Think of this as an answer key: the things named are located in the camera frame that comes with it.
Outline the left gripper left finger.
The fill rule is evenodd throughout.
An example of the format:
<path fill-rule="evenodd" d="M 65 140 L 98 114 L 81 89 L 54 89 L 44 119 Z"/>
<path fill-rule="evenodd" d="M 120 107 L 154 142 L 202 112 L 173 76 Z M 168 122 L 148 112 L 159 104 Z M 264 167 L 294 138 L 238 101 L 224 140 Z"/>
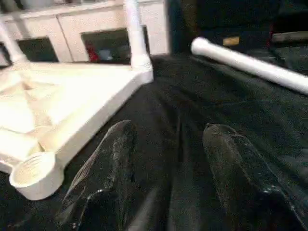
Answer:
<path fill-rule="evenodd" d="M 128 219 L 137 131 L 130 120 L 112 125 L 75 175 L 58 211 L 61 231 L 120 231 Z"/>

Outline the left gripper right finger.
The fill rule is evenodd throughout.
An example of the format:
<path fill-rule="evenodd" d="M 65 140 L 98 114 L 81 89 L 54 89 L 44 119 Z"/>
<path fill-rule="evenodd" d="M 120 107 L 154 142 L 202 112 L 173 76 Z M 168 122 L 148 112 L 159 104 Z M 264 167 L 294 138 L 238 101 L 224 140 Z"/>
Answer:
<path fill-rule="evenodd" d="M 305 194 L 278 177 L 235 129 L 207 124 L 203 147 L 232 231 L 306 231 Z"/>

